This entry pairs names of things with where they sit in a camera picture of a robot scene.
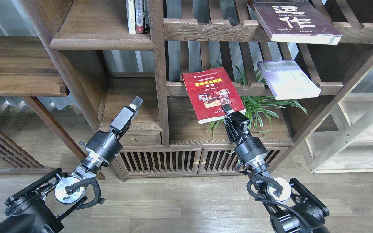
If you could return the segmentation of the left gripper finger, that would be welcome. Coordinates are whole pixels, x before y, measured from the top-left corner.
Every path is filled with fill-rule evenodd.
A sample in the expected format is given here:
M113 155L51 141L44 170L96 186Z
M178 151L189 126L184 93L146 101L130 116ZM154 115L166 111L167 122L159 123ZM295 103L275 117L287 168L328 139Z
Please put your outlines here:
M136 96L129 104L129 108L131 109L131 111L136 112L143 102L143 99L141 99L139 96Z

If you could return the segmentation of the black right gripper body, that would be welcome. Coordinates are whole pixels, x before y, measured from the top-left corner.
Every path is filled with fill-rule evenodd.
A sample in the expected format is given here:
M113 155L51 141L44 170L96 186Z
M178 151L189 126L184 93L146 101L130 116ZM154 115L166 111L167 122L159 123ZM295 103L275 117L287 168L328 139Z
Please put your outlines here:
M241 112L225 113L227 118L224 123L230 143L244 143L247 139L252 141L253 137L248 130L249 118Z

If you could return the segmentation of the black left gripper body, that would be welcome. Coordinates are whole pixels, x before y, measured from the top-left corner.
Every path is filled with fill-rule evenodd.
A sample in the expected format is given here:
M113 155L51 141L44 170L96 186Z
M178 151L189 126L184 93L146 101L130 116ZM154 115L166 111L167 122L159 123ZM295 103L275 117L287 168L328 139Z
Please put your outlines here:
M130 106L125 106L119 112L119 114L110 124L110 128L112 128L116 140L120 140L120 138L126 133L131 125L132 120L137 114L138 111Z

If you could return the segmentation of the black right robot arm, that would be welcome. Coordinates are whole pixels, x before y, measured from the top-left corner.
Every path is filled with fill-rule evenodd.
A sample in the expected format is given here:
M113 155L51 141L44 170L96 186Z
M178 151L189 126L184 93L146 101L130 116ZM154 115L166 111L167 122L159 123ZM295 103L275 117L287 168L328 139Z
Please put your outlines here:
M236 147L234 152L249 177L247 190L262 202L270 214L270 222L275 233L327 233L325 217L330 212L296 178L289 182L284 178L272 178L269 164L264 161L267 154L263 143L253 137L248 130L250 120L241 112L235 112L230 105L223 105L226 113L225 128L230 142Z

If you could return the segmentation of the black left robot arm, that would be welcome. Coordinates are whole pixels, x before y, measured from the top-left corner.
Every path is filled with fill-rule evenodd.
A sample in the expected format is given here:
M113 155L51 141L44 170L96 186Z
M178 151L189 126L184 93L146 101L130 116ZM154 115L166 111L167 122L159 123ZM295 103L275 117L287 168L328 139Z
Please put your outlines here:
M135 97L112 121L108 132L97 131L88 143L82 143L89 154L71 174L57 168L6 199L6 218L0 222L0 233L58 233L64 229L62 220L74 210L102 205L105 199L96 175L122 150L120 139L142 103L140 97ZM46 205L50 192L58 202L71 206L62 215L54 215Z

